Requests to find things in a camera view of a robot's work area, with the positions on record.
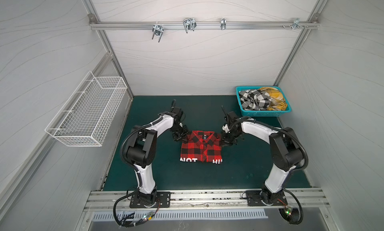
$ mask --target black mounting plate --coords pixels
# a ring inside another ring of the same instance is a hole
[[[131,203],[129,204],[130,208],[157,208],[157,202],[155,202],[152,207],[147,207],[141,204],[137,198],[137,195],[137,193],[132,195]],[[157,192],[156,199],[160,200],[160,208],[169,208],[170,192]]]
[[[247,190],[245,191],[245,196],[247,199],[248,206],[266,206],[260,198],[260,190]],[[287,203],[287,200],[285,199],[285,195],[283,192],[281,192],[281,195],[279,195],[277,198],[283,201],[284,203]],[[283,204],[277,200],[271,206],[282,206],[282,205]]]

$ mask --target green table surface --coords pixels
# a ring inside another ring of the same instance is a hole
[[[133,190],[137,187],[135,173],[119,155],[121,143],[134,125],[155,120],[158,113],[170,110],[173,99],[185,112],[184,124],[192,130],[221,132],[225,123],[223,105],[227,112],[241,117],[236,96],[135,96],[113,157],[104,191]],[[276,117],[257,120],[280,127]],[[269,175],[272,158],[269,144],[249,134],[238,145],[222,149],[222,164],[180,161],[181,142],[172,140],[170,131],[157,139],[156,156],[152,163],[153,178],[158,190],[260,188]],[[287,188],[310,188],[302,171],[291,176]]]

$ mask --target horizontal metal rail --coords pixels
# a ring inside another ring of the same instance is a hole
[[[291,188],[303,208],[330,207],[320,188]],[[243,189],[236,190],[170,190],[170,207],[163,209],[239,209],[239,208],[282,208],[283,206],[247,206],[241,195]],[[84,211],[110,211],[117,199],[126,191],[93,191],[89,195]],[[288,205],[297,207],[294,198],[286,193]],[[130,201],[120,201],[116,210],[136,210],[129,208]]]
[[[92,30],[152,30],[154,25],[164,30],[184,30],[183,22],[98,22],[89,24]],[[291,29],[293,21],[226,22],[227,30]],[[319,23],[300,21],[296,29],[317,29]],[[221,30],[220,22],[196,22],[196,30]]]

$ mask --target robotic arm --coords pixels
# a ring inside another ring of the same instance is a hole
[[[175,100],[169,112],[159,114],[159,118],[145,126],[134,126],[130,136],[122,144],[122,160],[136,171],[139,184],[138,202],[146,207],[155,204],[157,189],[152,175],[152,161],[156,154],[157,137],[170,129],[174,141],[183,139],[188,128],[181,123],[183,111],[175,107]]]
[[[305,169],[308,165],[305,149],[291,128],[275,128],[248,116],[239,118],[233,111],[230,113],[224,111],[224,113],[226,124],[222,127],[223,147],[237,144],[237,139],[243,133],[256,136],[270,145],[273,160],[271,172],[262,185],[262,191],[259,194],[247,193],[247,199],[259,200],[267,206],[275,204],[283,196],[284,184],[289,175],[293,171]],[[291,221],[290,217],[283,216],[283,218]]]

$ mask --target red and black checkered shirt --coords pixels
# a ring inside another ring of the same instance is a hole
[[[192,131],[183,139],[180,161],[221,164],[221,134],[213,131]]]

